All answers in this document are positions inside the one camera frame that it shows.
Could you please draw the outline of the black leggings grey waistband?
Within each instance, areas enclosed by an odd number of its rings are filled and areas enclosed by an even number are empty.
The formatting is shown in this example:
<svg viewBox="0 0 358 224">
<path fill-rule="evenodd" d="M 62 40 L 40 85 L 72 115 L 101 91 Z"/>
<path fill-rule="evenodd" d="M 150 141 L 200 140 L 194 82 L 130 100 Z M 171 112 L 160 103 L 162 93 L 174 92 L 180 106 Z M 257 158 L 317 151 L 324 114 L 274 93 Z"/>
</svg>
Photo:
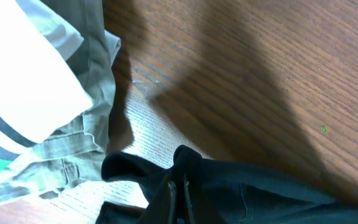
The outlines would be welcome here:
<svg viewBox="0 0 358 224">
<path fill-rule="evenodd" d="M 125 152 L 108 155 L 101 167 L 101 177 L 106 182 L 139 184 L 148 205 L 166 175 L 177 187 L 176 223 L 185 223 L 185 175 L 201 187 L 229 224 L 358 223 L 358 208 L 302 181 L 266 167 L 205 159 L 184 145 L 176 149 L 173 165 L 168 169 Z M 145 211 L 104 202 L 97 222 L 138 223 Z"/>
</svg>

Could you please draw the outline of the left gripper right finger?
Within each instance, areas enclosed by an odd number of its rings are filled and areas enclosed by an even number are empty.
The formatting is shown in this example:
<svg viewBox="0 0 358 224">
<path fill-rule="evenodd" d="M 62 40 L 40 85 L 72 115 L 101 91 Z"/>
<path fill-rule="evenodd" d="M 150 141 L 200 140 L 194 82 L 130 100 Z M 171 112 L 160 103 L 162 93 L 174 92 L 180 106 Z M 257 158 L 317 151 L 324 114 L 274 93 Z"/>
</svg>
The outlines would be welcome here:
<svg viewBox="0 0 358 224">
<path fill-rule="evenodd" d="M 201 187 L 184 176 L 185 223 L 226 224 Z"/>
</svg>

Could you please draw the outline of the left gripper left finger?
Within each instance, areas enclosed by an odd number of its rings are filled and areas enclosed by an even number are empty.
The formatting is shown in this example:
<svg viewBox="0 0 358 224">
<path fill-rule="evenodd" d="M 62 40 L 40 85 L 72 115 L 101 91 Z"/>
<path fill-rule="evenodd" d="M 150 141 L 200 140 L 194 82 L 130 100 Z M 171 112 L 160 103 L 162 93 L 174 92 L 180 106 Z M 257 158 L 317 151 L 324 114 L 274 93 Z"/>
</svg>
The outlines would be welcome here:
<svg viewBox="0 0 358 224">
<path fill-rule="evenodd" d="M 177 187 L 166 175 L 138 224 L 175 224 L 177 222 Z"/>
</svg>

